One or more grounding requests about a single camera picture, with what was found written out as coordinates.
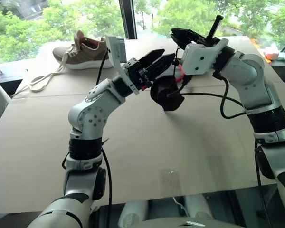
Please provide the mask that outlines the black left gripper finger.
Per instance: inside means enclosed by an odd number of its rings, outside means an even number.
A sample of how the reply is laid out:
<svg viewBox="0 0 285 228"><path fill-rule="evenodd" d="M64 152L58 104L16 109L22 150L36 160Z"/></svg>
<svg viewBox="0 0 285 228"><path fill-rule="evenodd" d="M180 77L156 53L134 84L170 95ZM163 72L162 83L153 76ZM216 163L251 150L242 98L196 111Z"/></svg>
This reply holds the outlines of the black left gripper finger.
<svg viewBox="0 0 285 228"><path fill-rule="evenodd" d="M175 59L175 54L166 54L159 57L149 66L149 78L155 79L164 71L166 71Z"/></svg>
<svg viewBox="0 0 285 228"><path fill-rule="evenodd" d="M139 59L139 69L155 70L163 66L161 57L165 49L156 49Z"/></svg>

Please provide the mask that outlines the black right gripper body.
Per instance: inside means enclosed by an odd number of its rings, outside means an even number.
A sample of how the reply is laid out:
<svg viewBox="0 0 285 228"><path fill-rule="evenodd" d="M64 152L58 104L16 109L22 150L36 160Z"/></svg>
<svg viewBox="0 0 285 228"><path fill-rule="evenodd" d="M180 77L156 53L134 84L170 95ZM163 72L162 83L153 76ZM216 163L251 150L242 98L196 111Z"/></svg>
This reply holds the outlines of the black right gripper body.
<svg viewBox="0 0 285 228"><path fill-rule="evenodd" d="M223 16L217 15L208 35L205 38L204 37L199 38L197 44L202 44L204 46L214 46L217 43L219 43L220 39L215 37L214 35L223 19L224 19Z"/></svg>

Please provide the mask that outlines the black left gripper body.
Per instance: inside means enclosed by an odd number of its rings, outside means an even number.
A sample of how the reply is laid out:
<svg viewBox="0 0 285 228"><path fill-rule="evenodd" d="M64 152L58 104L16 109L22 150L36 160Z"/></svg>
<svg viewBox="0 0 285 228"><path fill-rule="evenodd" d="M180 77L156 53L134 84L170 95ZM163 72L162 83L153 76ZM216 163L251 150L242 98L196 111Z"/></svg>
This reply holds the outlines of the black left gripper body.
<svg viewBox="0 0 285 228"><path fill-rule="evenodd" d="M153 64L155 59L142 57L137 60L135 58L131 58L124 64L124 69L127 70L127 75L130 78L133 85L138 90L145 90L152 86L152 79L148 76L148 68Z"/></svg>

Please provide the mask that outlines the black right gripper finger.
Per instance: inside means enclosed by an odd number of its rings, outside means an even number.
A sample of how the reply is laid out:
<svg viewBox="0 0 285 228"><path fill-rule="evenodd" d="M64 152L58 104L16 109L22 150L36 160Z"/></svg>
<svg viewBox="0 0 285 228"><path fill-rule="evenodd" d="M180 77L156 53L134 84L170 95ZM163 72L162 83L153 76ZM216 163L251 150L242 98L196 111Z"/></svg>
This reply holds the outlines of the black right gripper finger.
<svg viewBox="0 0 285 228"><path fill-rule="evenodd" d="M193 34L187 34L187 35L171 34L171 38L180 48L185 48L188 44L196 42L197 40L197 36Z"/></svg>
<svg viewBox="0 0 285 228"><path fill-rule="evenodd" d="M172 35L177 40L191 40L191 41L198 41L199 39L204 39L205 37L190 30L190 29L181 29L181 28L172 28L171 29Z"/></svg>

